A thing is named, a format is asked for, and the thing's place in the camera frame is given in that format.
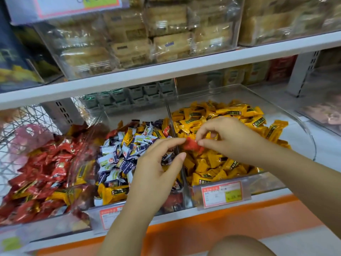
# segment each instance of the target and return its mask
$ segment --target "red border on price tag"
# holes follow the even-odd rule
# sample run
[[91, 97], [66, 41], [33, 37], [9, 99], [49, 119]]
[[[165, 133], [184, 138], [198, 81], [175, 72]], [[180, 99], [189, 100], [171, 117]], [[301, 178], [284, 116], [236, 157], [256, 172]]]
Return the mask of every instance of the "red border on price tag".
[[[220, 187], [228, 186], [228, 185], [235, 184], [235, 183], [239, 183], [239, 185], [240, 185], [241, 200], [239, 200], [239, 201], [233, 201], [233, 202], [224, 202], [224, 203], [219, 203], [219, 204], [216, 204], [216, 205], [206, 206], [206, 201], [205, 201], [204, 192], [216, 191], [216, 190], [219, 190]], [[235, 203], [235, 202], [243, 201], [243, 189], [242, 189], [242, 187], [241, 187], [241, 182], [240, 182], [240, 181], [229, 182], [229, 183], [222, 183], [222, 184], [216, 184], [216, 185], [208, 186], [208, 187], [202, 187], [202, 188], [201, 188], [201, 194], [202, 194], [202, 200], [203, 200], [203, 202], [204, 202], [204, 207], [205, 207], [205, 208], [213, 207], [213, 206], [221, 206], [221, 205], [225, 205], [225, 204], [229, 204], [229, 203]]]
[[55, 13], [51, 13], [48, 15], [42, 14], [38, 0], [34, 0], [34, 4], [36, 5], [36, 9], [38, 10], [38, 16], [41, 19], [46, 19], [46, 18], [49, 18], [51, 16], [72, 15], [72, 14], [75, 14], [77, 12], [83, 12], [83, 11], [89, 12], [89, 11], [94, 10], [94, 9], [110, 8], [110, 7], [120, 6], [121, 3], [119, 1], [120, 0], [116, 0], [116, 4], [102, 5], [102, 6], [98, 6], [96, 8], [83, 8], [83, 9], [77, 9], [77, 10], [69, 10], [69, 11], [65, 11], [65, 12], [55, 12]]
[[116, 206], [116, 207], [111, 207], [111, 208], [109, 208], [109, 209], [102, 209], [102, 210], [100, 210], [100, 218], [101, 218], [102, 226], [103, 226], [103, 229], [104, 229], [104, 230], [108, 230], [108, 229], [105, 229], [105, 224], [104, 224], [104, 222], [103, 222], [103, 217], [102, 217], [102, 216], [105, 215], [105, 214], [116, 213], [116, 212], [120, 211], [120, 210], [118, 210], [118, 209], [119, 209], [119, 208], [122, 209], [122, 207], [123, 207], [123, 206]]

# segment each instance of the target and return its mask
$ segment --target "person's right hand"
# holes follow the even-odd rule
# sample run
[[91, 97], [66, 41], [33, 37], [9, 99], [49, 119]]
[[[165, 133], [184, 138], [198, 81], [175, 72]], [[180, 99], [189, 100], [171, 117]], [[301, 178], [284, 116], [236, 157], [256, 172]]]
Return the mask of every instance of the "person's right hand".
[[[204, 139], [207, 132], [219, 133], [221, 140]], [[199, 145], [217, 151], [237, 162], [259, 165], [267, 151], [273, 149], [271, 142], [245, 126], [236, 118], [219, 117], [205, 122], [196, 133]]]

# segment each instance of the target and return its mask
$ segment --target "red candy held in fingers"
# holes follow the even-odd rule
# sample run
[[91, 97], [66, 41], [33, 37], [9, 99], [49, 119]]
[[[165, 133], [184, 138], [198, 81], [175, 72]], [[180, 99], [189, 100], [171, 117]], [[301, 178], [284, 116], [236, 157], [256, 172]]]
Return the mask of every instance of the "red candy held in fingers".
[[205, 148], [203, 146], [198, 145], [198, 143], [195, 140], [190, 139], [189, 137], [186, 138], [186, 141], [182, 145], [182, 147], [185, 150], [198, 152], [198, 154], [202, 154], [205, 150]]

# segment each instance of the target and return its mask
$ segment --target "hand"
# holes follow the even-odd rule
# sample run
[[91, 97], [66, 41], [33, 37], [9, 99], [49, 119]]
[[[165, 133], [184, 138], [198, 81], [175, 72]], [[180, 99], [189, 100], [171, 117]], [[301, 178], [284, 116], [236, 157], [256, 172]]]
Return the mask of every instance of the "hand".
[[[219, 133], [221, 141], [203, 139], [207, 132]], [[199, 145], [217, 151], [237, 162], [260, 165], [273, 143], [249, 129], [236, 118], [219, 117], [205, 122], [196, 133]]]
[[161, 159], [169, 149], [183, 144], [185, 140], [185, 138], [158, 139], [137, 160], [126, 205], [137, 208], [136, 210], [151, 218], [156, 214], [168, 198], [186, 153], [177, 155], [166, 172], [161, 167]]

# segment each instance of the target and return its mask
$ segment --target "person's left hand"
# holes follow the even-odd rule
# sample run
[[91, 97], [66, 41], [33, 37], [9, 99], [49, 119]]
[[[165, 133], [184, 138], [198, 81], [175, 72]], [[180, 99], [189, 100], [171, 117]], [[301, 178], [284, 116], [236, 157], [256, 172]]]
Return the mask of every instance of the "person's left hand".
[[186, 153], [177, 155], [166, 172], [161, 167], [164, 154], [186, 141], [185, 138], [158, 139], [137, 160], [126, 205], [153, 217], [161, 208], [182, 168]]

